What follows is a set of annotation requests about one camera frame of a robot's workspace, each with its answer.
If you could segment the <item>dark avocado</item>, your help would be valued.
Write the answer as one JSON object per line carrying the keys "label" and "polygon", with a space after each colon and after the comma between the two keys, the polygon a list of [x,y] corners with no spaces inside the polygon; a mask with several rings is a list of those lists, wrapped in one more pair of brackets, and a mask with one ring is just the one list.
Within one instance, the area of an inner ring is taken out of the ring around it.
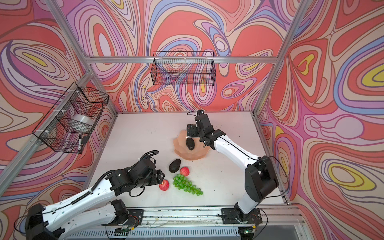
{"label": "dark avocado", "polygon": [[195,141],[193,138],[186,138],[186,146],[190,151],[195,149]]}
{"label": "dark avocado", "polygon": [[170,173],[173,174],[173,173],[178,172],[179,169],[180,169],[180,166],[181,166],[181,160],[180,159],[176,159],[173,162],[171,162],[170,165],[169,165]]}

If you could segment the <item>red apple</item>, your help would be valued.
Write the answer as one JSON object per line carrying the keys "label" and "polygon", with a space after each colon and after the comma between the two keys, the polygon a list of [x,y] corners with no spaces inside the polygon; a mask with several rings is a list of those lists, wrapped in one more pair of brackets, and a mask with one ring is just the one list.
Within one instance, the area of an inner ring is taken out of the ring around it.
{"label": "red apple", "polygon": [[183,167],[180,169],[180,175],[182,176],[189,176],[190,175],[190,169],[188,167]]}
{"label": "red apple", "polygon": [[168,180],[163,180],[163,182],[159,185],[161,191],[167,191],[170,187],[170,183]]}

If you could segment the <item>green grape bunch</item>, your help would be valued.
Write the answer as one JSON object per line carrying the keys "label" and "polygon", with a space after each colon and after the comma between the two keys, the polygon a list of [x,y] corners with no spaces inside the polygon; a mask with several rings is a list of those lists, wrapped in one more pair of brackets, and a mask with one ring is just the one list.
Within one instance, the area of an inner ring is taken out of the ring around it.
{"label": "green grape bunch", "polygon": [[173,178],[173,186],[178,190],[190,193],[196,196],[202,196],[204,192],[198,188],[196,185],[192,183],[186,176],[184,175],[176,175]]}

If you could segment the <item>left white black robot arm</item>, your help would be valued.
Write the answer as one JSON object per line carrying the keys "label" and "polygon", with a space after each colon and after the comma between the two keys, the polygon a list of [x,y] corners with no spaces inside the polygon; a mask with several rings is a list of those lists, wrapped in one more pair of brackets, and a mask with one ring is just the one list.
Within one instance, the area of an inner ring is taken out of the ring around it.
{"label": "left white black robot arm", "polygon": [[26,215],[25,236],[28,240],[64,240],[94,226],[125,225],[131,214],[117,197],[136,188],[160,185],[164,178],[151,159],[107,171],[93,187],[79,194],[45,207],[32,206]]}

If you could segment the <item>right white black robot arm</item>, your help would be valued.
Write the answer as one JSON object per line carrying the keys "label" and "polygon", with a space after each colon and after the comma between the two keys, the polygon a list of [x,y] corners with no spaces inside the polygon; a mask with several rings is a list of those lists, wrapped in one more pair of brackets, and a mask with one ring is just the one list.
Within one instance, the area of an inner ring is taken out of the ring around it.
{"label": "right white black robot arm", "polygon": [[247,222],[257,206],[279,187],[270,157],[251,154],[232,141],[225,132],[215,129],[204,110],[195,111],[195,124],[187,125],[187,137],[198,138],[205,147],[226,156],[245,173],[244,196],[231,209],[230,221]]}

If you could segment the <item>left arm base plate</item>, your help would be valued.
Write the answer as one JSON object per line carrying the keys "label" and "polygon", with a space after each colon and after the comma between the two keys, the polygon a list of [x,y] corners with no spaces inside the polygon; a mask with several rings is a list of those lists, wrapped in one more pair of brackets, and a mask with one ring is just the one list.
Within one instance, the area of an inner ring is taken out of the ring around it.
{"label": "left arm base plate", "polygon": [[116,232],[131,232],[142,224],[144,210],[143,209],[132,209],[128,210],[126,220],[119,224]]}

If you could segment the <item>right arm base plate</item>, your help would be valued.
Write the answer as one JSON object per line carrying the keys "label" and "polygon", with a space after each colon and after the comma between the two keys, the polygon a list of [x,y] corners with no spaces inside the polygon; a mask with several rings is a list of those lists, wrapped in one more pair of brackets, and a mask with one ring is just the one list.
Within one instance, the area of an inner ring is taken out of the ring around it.
{"label": "right arm base plate", "polygon": [[258,226],[263,222],[262,215],[259,209],[253,209],[248,214],[242,213],[235,208],[222,208],[218,216],[222,219],[223,224],[253,224]]}

